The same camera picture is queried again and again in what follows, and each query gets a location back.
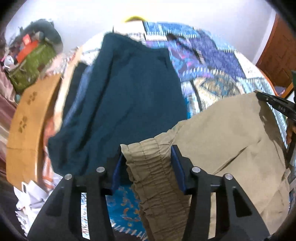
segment person's hand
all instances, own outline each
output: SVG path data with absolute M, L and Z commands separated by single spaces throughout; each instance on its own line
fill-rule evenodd
M 287 133 L 287 137 L 286 137 L 287 144 L 289 144 L 292 141 L 292 134 L 293 134 L 293 132 L 296 134 L 296 126 L 295 126 L 295 124 L 290 119 L 288 119 L 288 126 L 287 126 L 287 130 L 286 130 L 286 133 Z

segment white cloth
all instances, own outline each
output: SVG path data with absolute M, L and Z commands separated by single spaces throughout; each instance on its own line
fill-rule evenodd
M 4 66 L 6 68 L 10 68 L 11 65 L 15 65 L 13 57 L 11 57 L 10 55 L 8 55 L 5 60 L 4 60 Z
M 53 183 L 55 186 L 61 179 L 62 176 L 56 173 L 54 174 Z M 25 235 L 27 236 L 34 220 L 52 191 L 44 191 L 31 180 L 29 184 L 22 183 L 22 191 L 14 187 L 14 192 L 19 199 L 16 205 L 19 211 L 16 211 L 15 213 L 18 221 L 21 223 L 21 227 L 24 230 Z

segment teal garment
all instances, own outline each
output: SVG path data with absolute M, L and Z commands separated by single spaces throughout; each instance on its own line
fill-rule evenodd
M 185 119 L 187 107 L 168 50 L 106 34 L 84 100 L 48 140 L 53 169 L 63 176 L 91 173 L 120 144 L 152 138 Z

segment beige cloth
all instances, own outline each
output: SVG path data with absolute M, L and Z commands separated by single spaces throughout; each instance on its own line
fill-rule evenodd
M 178 189 L 170 164 L 172 144 L 209 174 L 231 173 L 270 233 L 286 218 L 289 169 L 284 144 L 271 109 L 253 92 L 224 98 L 155 138 L 121 145 L 149 240 L 181 240 L 187 221 L 189 197 Z M 214 235 L 215 211 L 209 237 Z

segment metal screw head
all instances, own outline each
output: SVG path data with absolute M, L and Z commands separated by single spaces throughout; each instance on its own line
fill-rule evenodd
M 97 172 L 104 172 L 105 171 L 105 168 L 104 167 L 98 167 L 96 169 Z
M 71 175 L 71 174 L 66 174 L 66 175 L 65 175 L 65 179 L 66 179 L 66 180 L 70 180 L 71 178 L 72 178 L 72 175 Z
M 225 174 L 225 178 L 228 180 L 231 180 L 233 178 L 233 176 L 229 173 Z
M 200 168 L 199 167 L 193 167 L 192 171 L 195 173 L 199 173 L 200 172 Z

